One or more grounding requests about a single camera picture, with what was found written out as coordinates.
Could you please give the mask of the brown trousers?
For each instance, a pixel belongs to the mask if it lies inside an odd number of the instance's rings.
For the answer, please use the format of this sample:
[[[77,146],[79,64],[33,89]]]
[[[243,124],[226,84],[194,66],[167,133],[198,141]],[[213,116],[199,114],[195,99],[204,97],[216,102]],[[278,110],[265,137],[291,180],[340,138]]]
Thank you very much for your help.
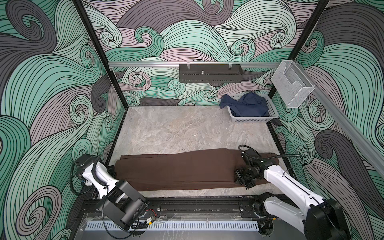
[[[165,155],[121,156],[116,178],[137,191],[238,188],[235,171],[246,164],[238,150],[211,149]]]

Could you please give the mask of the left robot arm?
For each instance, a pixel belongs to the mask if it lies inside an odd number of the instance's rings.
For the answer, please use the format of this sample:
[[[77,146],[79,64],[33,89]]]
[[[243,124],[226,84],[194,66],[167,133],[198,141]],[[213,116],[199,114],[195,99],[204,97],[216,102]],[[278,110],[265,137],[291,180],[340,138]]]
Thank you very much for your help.
[[[71,173],[98,191],[97,209],[124,231],[140,223],[149,201],[127,181],[117,180],[101,163],[101,156],[84,154],[75,160]]]

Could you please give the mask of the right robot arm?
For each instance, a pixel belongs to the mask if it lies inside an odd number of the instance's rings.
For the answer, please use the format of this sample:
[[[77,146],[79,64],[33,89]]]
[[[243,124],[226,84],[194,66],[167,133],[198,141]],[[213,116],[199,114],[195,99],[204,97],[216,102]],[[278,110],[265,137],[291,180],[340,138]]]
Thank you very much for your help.
[[[281,190],[292,204],[275,196],[263,196],[253,205],[253,212],[261,224],[270,224],[279,218],[300,231],[308,240],[349,240],[349,230],[341,205],[334,199],[325,199],[287,175],[271,157],[242,152],[246,163],[235,171],[236,180],[246,189],[265,179]]]

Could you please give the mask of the navy blue trousers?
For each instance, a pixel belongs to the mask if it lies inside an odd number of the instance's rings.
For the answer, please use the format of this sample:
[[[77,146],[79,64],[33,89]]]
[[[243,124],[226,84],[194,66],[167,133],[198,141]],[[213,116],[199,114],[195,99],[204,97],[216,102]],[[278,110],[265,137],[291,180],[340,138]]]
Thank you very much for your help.
[[[229,95],[223,95],[219,104],[220,109],[229,107],[234,117],[266,117],[269,113],[266,99],[256,93],[247,93],[239,100]]]

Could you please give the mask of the clear plastic wall bin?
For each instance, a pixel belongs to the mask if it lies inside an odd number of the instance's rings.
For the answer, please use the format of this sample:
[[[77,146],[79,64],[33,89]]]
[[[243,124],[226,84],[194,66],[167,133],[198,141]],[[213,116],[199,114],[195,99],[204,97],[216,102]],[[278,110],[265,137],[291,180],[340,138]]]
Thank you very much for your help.
[[[293,60],[280,63],[273,74],[272,83],[287,108],[298,108],[315,87],[303,66]]]

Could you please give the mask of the black perforated wall tray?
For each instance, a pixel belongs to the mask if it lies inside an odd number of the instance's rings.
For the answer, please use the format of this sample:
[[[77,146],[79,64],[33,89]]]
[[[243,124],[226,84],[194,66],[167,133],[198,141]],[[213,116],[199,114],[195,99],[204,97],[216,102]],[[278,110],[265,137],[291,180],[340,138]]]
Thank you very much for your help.
[[[240,83],[244,72],[241,65],[234,64],[180,64],[181,83]]]

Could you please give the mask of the aluminium rail right wall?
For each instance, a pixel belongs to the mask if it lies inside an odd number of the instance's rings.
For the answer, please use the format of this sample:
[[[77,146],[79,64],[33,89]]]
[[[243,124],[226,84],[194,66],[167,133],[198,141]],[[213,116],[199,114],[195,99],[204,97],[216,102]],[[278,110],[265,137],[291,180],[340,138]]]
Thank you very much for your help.
[[[371,130],[379,114],[369,113],[374,103],[383,103],[384,97],[368,93],[363,87],[354,87],[350,81],[339,83],[336,77],[318,67],[304,69],[298,64],[302,78],[307,78],[315,88],[312,93],[338,123],[343,132],[353,141],[360,153],[375,168],[384,174],[384,143]]]

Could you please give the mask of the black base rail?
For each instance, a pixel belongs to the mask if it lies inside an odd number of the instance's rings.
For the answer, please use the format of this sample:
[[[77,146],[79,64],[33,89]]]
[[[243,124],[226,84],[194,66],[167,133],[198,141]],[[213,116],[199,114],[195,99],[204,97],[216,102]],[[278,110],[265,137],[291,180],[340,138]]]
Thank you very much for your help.
[[[267,213],[264,201],[275,195],[264,193],[259,196],[227,196],[227,197],[188,197],[188,198],[149,198],[148,203],[134,207],[129,198],[122,198],[118,203],[104,200],[87,200],[81,212],[100,213],[111,220],[119,221],[128,215],[131,223],[137,218],[155,217],[168,219],[176,214],[234,214],[241,218],[271,218]]]

